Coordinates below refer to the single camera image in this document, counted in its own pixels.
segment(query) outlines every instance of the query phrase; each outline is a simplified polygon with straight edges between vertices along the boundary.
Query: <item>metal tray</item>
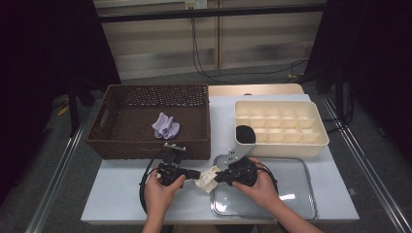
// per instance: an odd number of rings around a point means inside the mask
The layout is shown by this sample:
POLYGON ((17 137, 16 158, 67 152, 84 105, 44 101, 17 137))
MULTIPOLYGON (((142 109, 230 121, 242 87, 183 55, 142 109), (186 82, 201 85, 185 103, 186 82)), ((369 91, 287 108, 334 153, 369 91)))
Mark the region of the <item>metal tray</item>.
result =
MULTIPOLYGON (((227 168, 224 157, 216 157, 214 165, 227 168)), ((307 220, 316 219, 318 213, 313 197, 310 176, 303 160, 299 158, 260 158, 278 181, 279 196, 284 203, 307 220)), ((273 215, 255 204, 249 196, 227 183, 219 183, 211 192, 211 209, 216 216, 274 219, 273 215)))

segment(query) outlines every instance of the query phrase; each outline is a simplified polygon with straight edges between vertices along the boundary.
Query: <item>wicker basket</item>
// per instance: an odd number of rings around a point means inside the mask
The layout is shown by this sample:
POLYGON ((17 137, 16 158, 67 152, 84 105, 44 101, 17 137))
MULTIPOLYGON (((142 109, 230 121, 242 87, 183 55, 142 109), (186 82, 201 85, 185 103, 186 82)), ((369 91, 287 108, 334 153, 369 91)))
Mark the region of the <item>wicker basket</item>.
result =
POLYGON ((86 143, 103 159, 152 158, 166 142, 186 147, 184 159, 210 159, 208 96, 207 84, 109 85, 86 143), (155 137, 161 112, 180 123, 173 139, 155 137))

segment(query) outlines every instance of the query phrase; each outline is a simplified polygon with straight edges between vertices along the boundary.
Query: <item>table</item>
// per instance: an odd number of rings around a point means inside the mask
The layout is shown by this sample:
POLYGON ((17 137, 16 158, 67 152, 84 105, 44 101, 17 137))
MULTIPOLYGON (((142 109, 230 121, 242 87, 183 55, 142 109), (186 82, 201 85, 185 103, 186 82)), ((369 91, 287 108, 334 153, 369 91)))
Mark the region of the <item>table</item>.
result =
MULTIPOLYGON (((309 100, 297 84, 210 86, 212 158, 182 162, 182 167, 205 171, 214 158, 235 147, 233 114, 222 115, 238 99, 309 100)), ((313 158, 303 159, 311 176, 320 222, 359 219, 328 147, 313 158)), ((89 194, 82 221, 90 224, 144 224, 139 202, 139 182, 148 159, 103 160, 89 194)), ((164 224, 263 224, 269 220, 214 216, 210 196, 193 181, 186 181, 166 214, 164 224)))

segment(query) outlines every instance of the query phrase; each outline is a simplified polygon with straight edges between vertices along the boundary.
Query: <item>cable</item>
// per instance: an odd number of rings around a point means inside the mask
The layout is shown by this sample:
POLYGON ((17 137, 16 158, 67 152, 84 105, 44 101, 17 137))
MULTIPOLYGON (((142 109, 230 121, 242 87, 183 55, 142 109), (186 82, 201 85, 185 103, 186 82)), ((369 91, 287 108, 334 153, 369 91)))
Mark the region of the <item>cable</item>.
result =
POLYGON ((191 36, 193 40, 193 49, 192 49, 192 60, 193 60, 193 65, 194 68, 196 69, 197 73, 199 73, 201 76, 204 76, 208 78, 211 81, 218 82, 218 83, 226 83, 226 84, 235 84, 235 83, 230 83, 230 82, 225 82, 225 81, 219 81, 214 78, 218 77, 223 77, 223 76, 236 76, 236 75, 271 75, 271 74, 276 74, 276 73, 281 73, 284 71, 289 71, 291 68, 298 66, 302 64, 303 62, 308 61, 307 59, 304 60, 296 60, 294 61, 288 68, 284 68, 281 70, 276 70, 276 71, 268 71, 268 72, 241 72, 241 73, 226 73, 226 74, 219 74, 219 75, 209 75, 207 74, 201 65, 200 62, 200 57, 199 57, 199 52, 198 52, 198 47, 197 47, 197 40, 196 40, 196 26, 194 23, 194 19, 191 19, 191 36), (197 63, 199 65, 199 68, 197 67, 197 64, 195 62, 195 57, 197 57, 197 63))
POLYGON ((263 171, 265 173, 267 173, 267 175, 269 175, 270 179, 273 182, 273 185, 275 186, 276 192, 279 195, 279 189, 278 189, 278 181, 275 179, 275 177, 273 176, 273 173, 270 171, 270 169, 264 165, 263 163, 256 163, 258 165, 261 165, 263 168, 257 167, 257 170, 263 171))
POLYGON ((149 169, 152 167, 152 164, 154 163, 155 159, 158 157, 159 154, 162 153, 162 150, 159 151, 149 162, 148 167, 146 168, 145 173, 143 174, 142 180, 140 181, 139 185, 139 198, 140 198, 140 204, 142 205, 143 210, 145 213, 147 213, 147 207, 146 207, 146 201, 145 201, 145 187, 146 187, 146 180, 148 179, 149 174, 154 171, 156 168, 152 169, 150 173, 149 169))
MULTIPOLYGON (((349 96, 346 101, 346 112, 347 113, 342 119, 343 125, 336 126, 335 128, 327 130, 326 131, 327 134, 330 134, 338 130, 349 127, 349 123, 351 123, 352 119, 354 118, 354 108, 355 108, 354 102, 355 102, 354 92, 352 91, 352 89, 349 89, 349 96)), ((331 122, 331 121, 335 122, 337 120, 338 118, 322 119, 323 122, 331 122)))
POLYGON ((291 81, 292 79, 293 79, 293 65, 294 65, 294 63, 297 63, 298 62, 298 64, 296 64, 296 65, 300 65, 301 63, 303 63, 303 62, 307 62, 308 60, 296 60, 296 61, 294 61, 294 62, 292 62, 292 64, 291 64, 291 77, 290 78, 288 78, 286 81, 285 81, 285 83, 288 83, 289 81, 291 81))

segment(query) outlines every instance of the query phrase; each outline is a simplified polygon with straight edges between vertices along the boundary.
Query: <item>purple cloth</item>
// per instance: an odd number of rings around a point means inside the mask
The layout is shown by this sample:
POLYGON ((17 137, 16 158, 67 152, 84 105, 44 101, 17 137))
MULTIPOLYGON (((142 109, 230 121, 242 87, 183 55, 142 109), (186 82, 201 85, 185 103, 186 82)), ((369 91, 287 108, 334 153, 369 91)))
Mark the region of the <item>purple cloth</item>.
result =
POLYGON ((173 117, 160 113, 157 121, 152 124, 156 138, 172 139, 179 133, 180 124, 173 122, 173 117))

